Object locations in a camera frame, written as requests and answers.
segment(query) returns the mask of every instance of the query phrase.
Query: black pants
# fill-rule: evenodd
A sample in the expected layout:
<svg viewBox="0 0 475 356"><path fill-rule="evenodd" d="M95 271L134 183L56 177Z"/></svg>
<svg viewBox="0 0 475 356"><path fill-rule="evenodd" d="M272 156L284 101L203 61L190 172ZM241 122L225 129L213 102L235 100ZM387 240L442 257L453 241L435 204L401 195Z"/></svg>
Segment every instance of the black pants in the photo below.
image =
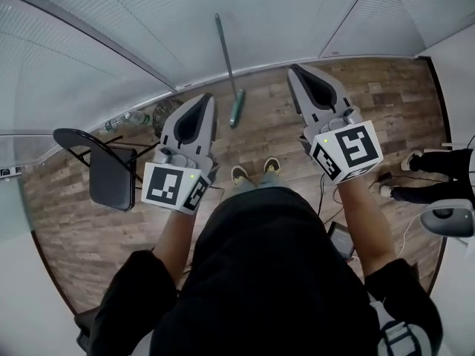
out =
<svg viewBox="0 0 475 356"><path fill-rule="evenodd" d="M428 187L396 187L392 191L393 198L419 204L429 204L442 199L468 199L475 205L475 196L468 176L471 154L472 149L462 149L451 152L436 151L413 157L409 162L412 171L445 174L456 178L457 181L436 183Z"/></svg>

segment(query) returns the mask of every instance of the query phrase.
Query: plastic bottle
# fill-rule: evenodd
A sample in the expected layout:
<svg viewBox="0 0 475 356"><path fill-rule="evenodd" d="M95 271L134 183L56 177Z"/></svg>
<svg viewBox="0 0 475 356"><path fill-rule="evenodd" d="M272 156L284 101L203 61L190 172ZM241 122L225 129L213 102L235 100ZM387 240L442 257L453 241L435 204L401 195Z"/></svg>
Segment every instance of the plastic bottle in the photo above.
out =
<svg viewBox="0 0 475 356"><path fill-rule="evenodd" d="M120 125L147 125L150 122L150 116L142 111L125 112L122 116L114 117L104 124L101 132L113 132Z"/></svg>

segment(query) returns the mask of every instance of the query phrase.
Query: shoe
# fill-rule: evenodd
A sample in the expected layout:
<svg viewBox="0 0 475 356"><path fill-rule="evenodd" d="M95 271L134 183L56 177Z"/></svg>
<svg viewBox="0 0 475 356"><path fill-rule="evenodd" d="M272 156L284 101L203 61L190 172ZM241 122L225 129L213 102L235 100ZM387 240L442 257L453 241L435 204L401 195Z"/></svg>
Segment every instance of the shoe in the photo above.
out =
<svg viewBox="0 0 475 356"><path fill-rule="evenodd" d="M393 189L394 189L395 187L398 187L398 186L387 186L387 185L383 185L383 186L381 186L381 189L379 190L379 194L380 194L382 197L392 199L392 198L393 198Z"/></svg>
<svg viewBox="0 0 475 356"><path fill-rule="evenodd" d="M401 170L403 171L411 171L410 169L410 166L409 166L409 162L412 160L412 158L414 158L415 156L417 157L421 157L422 156L422 152L421 151L411 151L409 156L407 156L406 158L404 158L401 162Z"/></svg>
<svg viewBox="0 0 475 356"><path fill-rule="evenodd" d="M240 165L233 166L231 169L231 179L232 182L237 185L240 181L244 179L249 179L247 171Z"/></svg>
<svg viewBox="0 0 475 356"><path fill-rule="evenodd" d="M267 171L275 171L277 175L281 173L281 163L277 158L269 157L267 159L266 163L264 163L264 173L266 173Z"/></svg>

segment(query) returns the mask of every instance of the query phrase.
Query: person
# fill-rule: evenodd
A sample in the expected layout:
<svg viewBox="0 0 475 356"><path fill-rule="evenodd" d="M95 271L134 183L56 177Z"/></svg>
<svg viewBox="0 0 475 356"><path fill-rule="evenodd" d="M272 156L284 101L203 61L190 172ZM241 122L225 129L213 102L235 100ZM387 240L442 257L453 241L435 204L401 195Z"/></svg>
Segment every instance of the person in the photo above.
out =
<svg viewBox="0 0 475 356"><path fill-rule="evenodd" d="M394 320L422 328L436 355L439 314L396 259L364 178L338 185L363 284L280 172L269 158L254 186L244 168L232 169L235 187L197 239L179 292L196 216L172 212L155 247L132 253L113 278L88 355L377 355L380 322L368 292Z"/></svg>
<svg viewBox="0 0 475 356"><path fill-rule="evenodd" d="M444 174L456 181L440 182L427 187L381 187L383 197L405 202L430 204L443 199L467 199L475 205L475 156L472 149L457 151L412 151L401 162L403 171L426 171Z"/></svg>

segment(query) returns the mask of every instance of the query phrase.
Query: person's leg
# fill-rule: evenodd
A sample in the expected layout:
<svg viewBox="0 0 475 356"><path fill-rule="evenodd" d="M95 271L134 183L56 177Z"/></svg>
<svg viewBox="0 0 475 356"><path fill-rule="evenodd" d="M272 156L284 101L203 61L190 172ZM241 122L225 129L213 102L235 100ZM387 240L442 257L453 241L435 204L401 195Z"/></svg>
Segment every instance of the person's leg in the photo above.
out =
<svg viewBox="0 0 475 356"><path fill-rule="evenodd" d="M428 152L421 156L411 154L402 162L401 167L404 170L403 165L406 162L412 171L440 173L452 178L463 179L467 177L472 151L472 149L460 149L450 152Z"/></svg>
<svg viewBox="0 0 475 356"><path fill-rule="evenodd" d="M381 195L384 195L383 188L381 188ZM471 202L475 201L472 187L467 179L436 183L428 187L395 186L389 188L388 197L417 204L430 204L443 199L468 199Z"/></svg>
<svg viewBox="0 0 475 356"><path fill-rule="evenodd" d="M235 186L224 194L223 200L255 189L249 181L247 171L242 166L237 165L231 169L231 178Z"/></svg>
<svg viewBox="0 0 475 356"><path fill-rule="evenodd" d="M270 157L264 163L264 174L259 180L258 188L286 187L284 181L279 177L281 164L275 157Z"/></svg>

